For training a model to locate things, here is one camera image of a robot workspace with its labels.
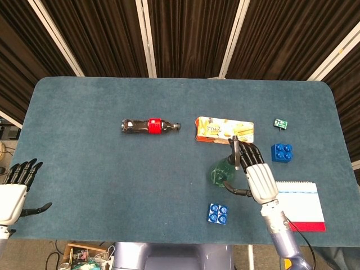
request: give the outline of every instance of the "curtain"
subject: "curtain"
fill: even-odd
[[[226,78],[307,80],[359,18],[359,1],[252,0]]]
[[[148,0],[158,77],[217,77],[239,0]]]
[[[360,43],[323,81],[334,94],[350,159],[360,160]]]
[[[22,123],[38,80],[74,73],[27,1],[0,1],[0,110]]]
[[[85,76],[148,76],[134,0],[42,2]]]

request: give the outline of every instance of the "yellow snack package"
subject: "yellow snack package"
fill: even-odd
[[[254,142],[254,123],[211,117],[198,117],[196,140],[229,144],[228,139],[237,135],[242,142]]]

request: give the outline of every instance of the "metal bar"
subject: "metal bar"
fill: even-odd
[[[230,62],[231,62],[232,55],[235,50],[237,40],[240,35],[242,24],[244,23],[244,20],[245,20],[246,12],[248,11],[249,4],[250,4],[250,0],[243,0],[243,1],[240,1],[240,3],[238,4],[238,8],[237,8],[236,16],[234,19],[234,23],[232,25],[229,41],[227,43],[223,64],[220,69],[219,79],[225,79],[227,70],[228,70]]]
[[[247,257],[249,258],[249,270],[255,270],[253,245],[247,245]]]
[[[39,17],[41,23],[44,25],[48,31],[50,37],[54,40],[56,46],[59,48],[60,52],[64,56],[67,63],[70,65],[71,69],[74,71],[76,76],[83,77],[85,76],[81,70],[78,62],[75,59],[75,56],[71,52],[70,48],[66,44],[62,35],[60,34],[55,23],[51,19],[49,13],[46,11],[41,0],[28,0],[29,4],[35,11],[36,15]]]
[[[360,42],[360,22],[329,54],[308,80],[322,80]]]
[[[147,0],[135,0],[135,2],[141,31],[142,44],[144,47],[148,76],[149,78],[156,78],[157,76],[154,47],[151,35],[149,6],[147,4]]]
[[[18,128],[23,128],[23,125],[20,124],[18,121],[16,121],[14,118],[10,117],[9,115],[7,115],[5,112],[0,110],[0,116],[4,117],[6,120],[8,120],[10,123],[14,124],[15,126],[17,126]]]

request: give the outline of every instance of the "soda bottle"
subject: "soda bottle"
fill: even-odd
[[[179,131],[180,123],[172,124],[160,118],[151,118],[145,121],[124,119],[121,128],[123,133],[163,134],[169,131]]]

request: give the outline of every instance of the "green plastic bottle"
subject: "green plastic bottle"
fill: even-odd
[[[235,166],[229,163],[230,157],[225,157],[210,168],[211,182],[219,187],[224,187],[223,181],[232,183],[235,179]]]

